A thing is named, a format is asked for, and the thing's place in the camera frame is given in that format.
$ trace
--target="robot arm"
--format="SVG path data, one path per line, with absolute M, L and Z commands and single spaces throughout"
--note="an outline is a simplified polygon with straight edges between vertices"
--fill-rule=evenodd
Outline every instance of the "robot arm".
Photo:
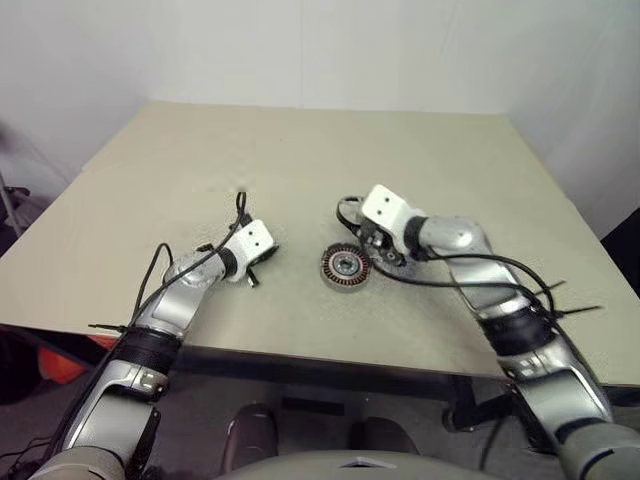
M 140 312 L 71 421 L 61 451 L 32 478 L 137 478 L 160 421 L 153 403 L 167 387 L 168 371 L 205 293 L 222 280 L 244 278 L 276 248 L 264 223 L 245 214 L 219 253 L 196 251 L 177 259 L 165 282 L 210 257 Z
M 428 217 L 382 185 L 366 197 L 360 215 L 361 242 L 383 247 L 383 258 L 492 254 L 474 220 Z M 493 259 L 445 261 L 459 284 L 520 284 L 509 266 Z M 461 286 L 460 293 L 498 363 L 554 444 L 567 478 L 638 478 L 640 435 L 613 423 L 597 380 L 554 330 L 544 310 L 515 288 Z

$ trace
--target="black wire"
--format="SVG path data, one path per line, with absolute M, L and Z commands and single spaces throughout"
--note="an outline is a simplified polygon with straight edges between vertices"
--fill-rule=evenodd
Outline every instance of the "black wire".
M 383 269 L 380 265 L 373 261 L 367 248 L 363 242 L 361 242 L 362 251 L 371 264 L 371 266 L 377 272 L 381 273 L 387 278 L 391 280 L 395 280 L 400 283 L 406 283 L 408 285 L 416 285 L 422 287 L 434 287 L 434 288 L 510 288 L 512 290 L 517 290 L 525 295 L 533 305 L 540 305 L 540 301 L 536 298 L 531 290 L 529 290 L 524 285 L 520 285 L 518 283 L 508 283 L 508 282 L 438 282 L 432 280 L 421 280 L 414 278 L 406 278 L 399 275 L 395 275 L 388 270 Z
M 383 274 L 384 276 L 391 278 L 393 280 L 402 282 L 402 283 L 407 283 L 410 285 L 421 285 L 421 286 L 426 286 L 426 287 L 443 287 L 443 288 L 467 288 L 467 287 L 491 287 L 491 288 L 511 288 L 513 290 L 518 290 L 520 292 L 522 292 L 528 299 L 529 301 L 532 302 L 532 306 L 537 307 L 540 310 L 544 309 L 542 308 L 542 305 L 540 304 L 539 300 L 536 298 L 536 294 L 534 294 L 531 290 L 529 290 L 528 288 L 526 288 L 524 285 L 520 285 L 520 284 L 515 284 L 515 283 L 506 283 L 506 282 L 431 282 L 428 280 L 414 280 L 414 279 L 410 279 L 410 278 L 404 278 L 404 277 L 400 277 L 398 275 L 394 275 L 391 272 L 388 272 L 382 268 L 380 268 L 380 266 L 376 263 L 371 261 L 371 258 L 368 255 L 367 249 L 364 245 L 364 242 L 361 240 L 361 245 L 362 245 L 362 250 L 364 251 L 365 256 L 367 256 L 369 263 L 371 263 L 371 265 L 373 266 L 373 268 L 380 272 L 381 274 Z M 501 263 L 506 263 L 508 265 L 514 266 L 520 270 L 522 270 L 523 272 L 525 272 L 527 275 L 529 275 L 529 277 L 531 277 L 533 279 L 533 281 L 538 285 L 538 287 L 540 288 L 541 292 L 544 293 L 544 295 L 547 297 L 547 302 L 548 302 L 548 310 L 544 311 L 544 318 L 545 320 L 551 325 L 551 327 L 558 333 L 558 335 L 560 335 L 562 337 L 562 339 L 565 341 L 565 343 L 567 344 L 567 346 L 569 347 L 569 350 L 571 350 L 571 353 L 573 353 L 573 355 L 576 357 L 576 359 L 584 366 L 584 368 L 587 370 L 587 372 L 589 373 L 589 375 L 591 375 L 591 377 L 593 378 L 593 380 L 595 382 L 598 382 L 598 377 L 596 376 L 595 372 L 593 371 L 593 369 L 591 368 L 591 366 L 589 365 L 589 363 L 587 363 L 587 360 L 584 358 L 584 356 L 582 355 L 582 353 L 580 352 L 580 350 L 578 350 L 578 347 L 576 346 L 575 343 L 573 343 L 573 340 L 571 340 L 571 337 L 569 337 L 569 335 L 565 332 L 565 330 L 558 324 L 558 318 L 560 318 L 561 316 L 566 316 L 566 315 L 570 315 L 573 313 L 581 313 L 581 312 L 585 312 L 585 311 L 589 311 L 589 310 L 594 310 L 596 308 L 601 308 L 600 306 L 593 306 L 593 307 L 586 307 L 586 308 L 578 308 L 578 309 L 574 309 L 574 310 L 567 310 L 567 311 L 561 311 L 558 312 L 556 310 L 555 307 L 555 300 L 553 298 L 553 294 L 551 293 L 551 287 L 549 287 L 549 285 L 547 285 L 545 283 L 545 281 L 542 279 L 542 277 L 540 277 L 540 275 L 538 275 L 538 273 L 536 273 L 531 267 L 529 267 L 528 265 L 525 265 L 522 262 L 519 262 L 518 260 L 514 260 L 512 258 L 509 257 L 503 257 L 501 255 L 492 255 L 492 254 L 475 254 L 475 253 L 462 253 L 462 254 L 453 254 L 453 255 L 435 255 L 435 256 L 430 256 L 429 259 L 430 260 L 449 260 L 449 259 L 456 259 L 456 258 L 475 258 L 475 259 L 480 259 L 480 260 L 493 260 L 493 261 L 497 261 L 497 262 L 501 262 Z
M 540 277 L 540 275 L 538 275 L 535 272 L 535 270 L 533 270 L 528 265 L 525 265 L 524 263 L 519 262 L 518 260 L 514 260 L 513 258 L 503 257 L 502 255 L 482 254 L 482 253 L 460 253 L 460 254 L 453 254 L 453 255 L 437 255 L 434 257 L 430 257 L 431 260 L 450 260 L 450 259 L 456 259 L 456 258 L 493 260 L 500 263 L 506 263 L 507 265 L 511 265 L 522 270 L 527 275 L 529 275 L 533 279 L 533 281 L 536 282 L 536 284 L 538 284 L 538 287 L 540 287 L 540 290 L 542 291 L 542 293 L 545 295 L 545 297 L 547 297 L 547 302 L 549 304 L 548 306 L 549 313 L 555 319 L 556 307 L 555 307 L 555 301 L 553 299 L 553 294 L 551 293 L 551 288 L 545 283 L 542 277 Z M 535 294 L 531 292 L 531 290 L 527 289 L 527 291 L 535 296 Z
M 196 263 L 191 265 L 191 267 L 187 268 L 186 270 L 183 270 L 178 275 L 175 275 L 170 280 L 168 280 L 165 283 L 163 283 L 159 288 L 154 290 L 153 293 L 151 293 L 151 295 L 149 295 L 147 297 L 147 299 L 144 301 L 144 303 L 142 303 L 142 305 L 140 305 L 140 307 L 135 312 L 133 312 L 133 315 L 131 316 L 131 320 L 129 321 L 129 324 L 127 325 L 127 328 L 130 328 L 135 323 L 136 319 L 140 316 L 140 314 L 166 288 L 171 286 L 173 283 L 178 281 L 180 278 L 182 278 L 183 276 L 185 276 L 189 272 L 191 272 L 194 269 L 198 268 L 204 262 L 206 262 L 211 257 L 213 257 L 215 254 L 217 254 L 220 250 L 222 250 L 222 248 L 225 246 L 225 244 L 229 241 L 231 236 L 235 233 L 235 231 L 240 226 L 240 222 L 242 221 L 242 217 L 245 214 L 246 205 L 247 205 L 247 193 L 246 192 L 238 192 L 238 194 L 236 195 L 236 219 L 235 219 L 234 223 L 231 225 L 229 233 L 224 237 L 224 239 L 222 240 L 220 245 L 218 245 L 217 248 L 213 249 L 209 254 L 207 254 L 204 257 L 202 257 L 199 261 L 197 261 Z M 63 420 L 58 425 L 58 428 L 56 429 L 55 433 L 53 434 L 51 443 L 49 444 L 49 447 L 47 448 L 47 450 L 45 451 L 45 453 L 43 455 L 43 460 L 48 460 L 54 454 L 54 451 L 56 450 L 58 444 L 63 439 L 62 437 L 66 434 L 67 428 L 69 426 L 68 425 L 69 422 L 71 422 L 72 419 L 77 414 L 77 411 L 80 408 L 80 405 L 82 405 L 82 403 L 84 403 L 84 401 L 86 400 L 87 396 L 91 392 L 91 389 L 95 386 L 96 382 L 100 378 L 100 375 L 102 374 L 102 371 L 104 370 L 104 367 L 106 366 L 107 362 L 111 359 L 112 353 L 114 351 L 116 351 L 116 349 L 118 348 L 118 346 L 120 345 L 120 343 L 122 342 L 122 339 L 124 337 L 125 337 L 125 335 L 121 335 L 118 338 L 118 340 L 116 341 L 116 343 L 113 345 L 111 350 L 109 350 L 105 354 L 105 356 L 102 357 L 102 360 L 100 360 L 100 363 L 98 363 L 98 365 L 96 365 L 96 367 L 94 368 L 93 373 L 91 374 L 91 377 L 89 377 L 89 380 L 87 381 L 85 387 L 83 389 L 81 389 L 76 394 L 76 396 L 74 397 L 73 401 L 67 407 L 67 410 L 65 411 L 65 413 L 64 413 L 64 415 L 62 417 Z
M 233 234 L 236 232 L 236 230 L 240 226 L 242 217 L 245 214 L 246 206 L 247 206 L 247 192 L 238 192 L 238 195 L 236 196 L 237 217 L 235 222 L 229 228 L 229 232 L 227 233 L 227 235 L 222 239 L 222 242 L 220 242 L 220 244 L 217 247 L 215 247 L 213 250 L 211 250 L 209 253 L 207 253 L 204 257 L 202 257 L 200 260 L 195 262 L 189 268 L 171 277 L 169 280 L 163 283 L 160 287 L 154 290 L 153 293 L 151 293 L 151 295 L 147 297 L 145 302 L 138 308 L 137 312 L 134 312 L 131 319 L 131 323 L 133 323 L 135 319 L 138 318 L 140 314 L 149 306 L 149 304 L 151 304 L 151 302 L 153 302 L 164 290 L 169 288 L 171 285 L 173 285 L 175 282 L 180 280 L 182 277 L 184 277 L 188 273 L 194 271 L 196 268 L 198 268 L 200 265 L 202 265 L 206 261 L 210 260 L 212 257 L 217 255 L 224 248 L 224 246 L 227 244 L 227 242 L 231 239 Z
M 552 283 L 551 285 L 549 285 L 549 290 L 553 290 L 554 288 L 558 288 L 560 285 L 564 285 L 565 283 L 567 283 L 566 280 L 560 280 L 556 283 Z M 541 293 L 544 293 L 542 290 L 538 290 L 537 292 L 533 292 L 534 295 L 538 296 Z
M 349 220 L 347 220 L 347 217 L 345 217 L 342 212 L 340 211 L 340 207 L 342 205 L 345 205 L 346 203 L 353 203 L 353 202 L 357 202 L 357 203 L 362 203 L 364 201 L 363 197 L 344 197 L 342 199 L 340 199 L 340 201 L 338 202 L 338 205 L 336 206 L 336 217 L 338 218 L 338 221 L 344 225 L 345 227 L 347 227 L 349 229 L 349 231 L 351 233 L 353 233 L 356 237 L 358 236 L 358 230 L 360 230 L 360 225 L 354 222 L 350 222 Z
M 169 266 L 173 265 L 173 253 L 171 252 L 171 247 L 166 243 L 161 243 L 156 247 L 156 251 L 153 254 L 153 258 L 151 259 L 151 263 L 149 267 L 147 267 L 147 272 L 144 274 L 144 278 L 142 279 L 142 283 L 140 284 L 140 288 L 138 289 L 138 296 L 136 297 L 136 303 L 133 308 L 133 315 L 140 309 L 140 303 L 142 302 L 142 297 L 144 296 L 144 291 L 147 288 L 147 282 L 149 281 L 149 277 L 151 277 L 151 273 L 156 267 L 156 262 L 158 261 L 158 257 L 160 256 L 160 252 L 162 249 L 167 251 L 167 255 L 169 256 Z
M 489 459 L 489 452 L 491 451 L 491 448 L 493 447 L 493 444 L 495 443 L 496 438 L 498 438 L 498 433 L 500 433 L 500 429 L 504 425 L 506 418 L 507 417 L 500 417 L 493 424 L 493 427 L 491 427 L 491 431 L 489 432 L 487 441 L 482 447 L 482 453 L 480 454 L 480 462 L 478 463 L 478 470 L 480 470 L 481 472 L 483 472 L 487 466 L 487 460 Z
M 7 453 L 3 453 L 2 455 L 0 455 L 0 460 L 2 460 L 3 458 L 7 458 L 7 457 L 15 457 L 17 456 L 18 458 L 16 459 L 16 461 L 14 463 L 17 463 L 18 460 L 20 460 L 20 458 L 27 453 L 29 450 L 32 450 L 34 448 L 38 448 L 38 447 L 44 447 L 45 445 L 48 445 L 50 440 L 48 440 L 49 437 L 36 437 L 36 438 L 32 438 L 31 441 L 27 444 L 27 446 L 25 448 L 23 448 L 22 450 L 19 450 L 17 452 L 7 452 Z M 36 440 L 48 440 L 46 442 L 41 442 L 41 443 L 33 443 Z

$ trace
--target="white wall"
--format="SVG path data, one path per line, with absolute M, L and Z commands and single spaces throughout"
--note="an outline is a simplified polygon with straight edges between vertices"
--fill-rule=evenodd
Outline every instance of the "white wall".
M 54 197 L 147 97 L 508 112 L 594 231 L 640 205 L 638 0 L 0 0 L 0 168 Z

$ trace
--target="red object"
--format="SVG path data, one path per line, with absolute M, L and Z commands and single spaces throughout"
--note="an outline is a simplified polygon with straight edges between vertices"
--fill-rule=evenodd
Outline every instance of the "red object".
M 89 338 L 108 349 L 111 349 L 118 340 L 102 335 L 89 335 Z M 69 383 L 86 370 L 82 365 L 44 347 L 38 348 L 38 365 L 42 378 L 49 378 L 60 384 Z

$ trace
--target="table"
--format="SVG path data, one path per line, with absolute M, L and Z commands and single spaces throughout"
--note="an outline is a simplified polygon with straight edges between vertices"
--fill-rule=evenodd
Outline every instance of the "table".
M 427 214 L 475 217 L 496 253 L 568 282 L 560 308 L 605 306 L 563 324 L 603 382 L 640 385 L 638 298 L 502 115 L 149 103 L 0 259 L 2 322 L 74 333 L 126 323 L 156 244 L 179 255 L 215 243 L 244 188 L 281 249 L 255 269 L 259 288 L 213 289 L 188 344 L 500 376 L 455 291 L 379 275 L 354 294 L 323 284 L 323 250 L 353 241 L 336 202 L 376 183 Z

